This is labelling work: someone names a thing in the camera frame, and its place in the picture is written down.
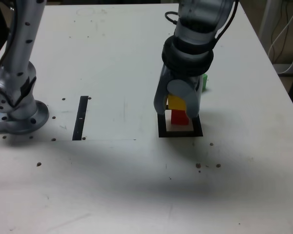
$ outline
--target green block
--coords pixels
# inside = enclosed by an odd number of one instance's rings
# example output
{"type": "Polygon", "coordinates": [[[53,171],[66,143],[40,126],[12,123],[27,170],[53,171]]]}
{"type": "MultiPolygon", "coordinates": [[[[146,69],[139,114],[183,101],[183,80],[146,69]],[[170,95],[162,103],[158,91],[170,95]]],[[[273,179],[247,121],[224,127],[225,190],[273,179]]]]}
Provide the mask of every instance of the green block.
{"type": "Polygon", "coordinates": [[[207,83],[207,75],[203,75],[203,90],[206,90],[206,83],[207,83]]]}

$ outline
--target black tape strip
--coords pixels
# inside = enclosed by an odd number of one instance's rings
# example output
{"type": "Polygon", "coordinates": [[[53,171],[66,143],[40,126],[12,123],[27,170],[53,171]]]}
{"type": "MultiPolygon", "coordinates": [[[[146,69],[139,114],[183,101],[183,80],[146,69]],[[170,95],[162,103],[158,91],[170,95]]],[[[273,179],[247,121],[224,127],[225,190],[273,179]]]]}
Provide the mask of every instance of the black tape strip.
{"type": "Polygon", "coordinates": [[[84,120],[86,118],[88,104],[88,96],[81,96],[78,106],[78,112],[76,116],[75,128],[73,133],[72,140],[82,140],[83,129],[84,129],[84,120]]]}

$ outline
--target robotic arm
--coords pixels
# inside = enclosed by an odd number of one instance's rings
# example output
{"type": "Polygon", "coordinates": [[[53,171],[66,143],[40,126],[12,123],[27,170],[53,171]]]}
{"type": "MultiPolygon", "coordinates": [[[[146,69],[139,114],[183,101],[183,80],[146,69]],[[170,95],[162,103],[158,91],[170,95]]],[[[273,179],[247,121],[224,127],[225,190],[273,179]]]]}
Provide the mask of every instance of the robotic arm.
{"type": "Polygon", "coordinates": [[[173,36],[164,44],[164,62],[154,107],[163,115],[168,94],[181,98],[187,107],[186,114],[195,118],[199,114],[203,88],[203,74],[209,69],[214,54],[213,48],[231,24],[238,6],[224,30],[215,38],[217,31],[224,26],[234,0],[181,0],[179,20],[173,36]]]}
{"type": "Polygon", "coordinates": [[[37,78],[29,61],[45,4],[46,0],[12,1],[14,19],[0,60],[0,133],[29,133],[49,118],[47,106],[33,97],[37,78]]]}
{"type": "MultiPolygon", "coordinates": [[[[0,60],[0,133],[25,134],[42,127],[47,106],[36,101],[36,70],[29,61],[46,0],[13,0],[14,20],[0,60]]],[[[164,114],[168,94],[184,100],[189,118],[199,114],[202,75],[213,60],[213,48],[230,25],[238,0],[181,0],[175,33],[164,44],[164,62],[154,107],[164,114]],[[217,38],[217,31],[231,19],[217,38]]]]}

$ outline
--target white table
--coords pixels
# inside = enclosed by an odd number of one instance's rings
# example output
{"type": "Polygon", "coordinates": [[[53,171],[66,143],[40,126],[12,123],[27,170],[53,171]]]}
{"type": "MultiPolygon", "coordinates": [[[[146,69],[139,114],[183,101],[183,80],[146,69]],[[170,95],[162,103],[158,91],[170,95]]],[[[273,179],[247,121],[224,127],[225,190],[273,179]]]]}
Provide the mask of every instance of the white table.
{"type": "Polygon", "coordinates": [[[31,61],[50,119],[0,135],[0,234],[293,234],[293,105],[241,7],[214,50],[204,136],[158,138],[177,7],[45,8],[31,61]]]}

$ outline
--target yellow block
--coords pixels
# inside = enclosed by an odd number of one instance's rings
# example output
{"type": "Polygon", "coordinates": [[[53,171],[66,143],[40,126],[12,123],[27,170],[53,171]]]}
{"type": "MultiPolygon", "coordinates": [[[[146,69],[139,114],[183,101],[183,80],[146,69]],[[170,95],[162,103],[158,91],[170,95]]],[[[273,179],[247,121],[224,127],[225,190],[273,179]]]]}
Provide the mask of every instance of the yellow block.
{"type": "Polygon", "coordinates": [[[171,110],[185,111],[187,109],[185,101],[180,97],[168,94],[168,108],[171,110]]]}

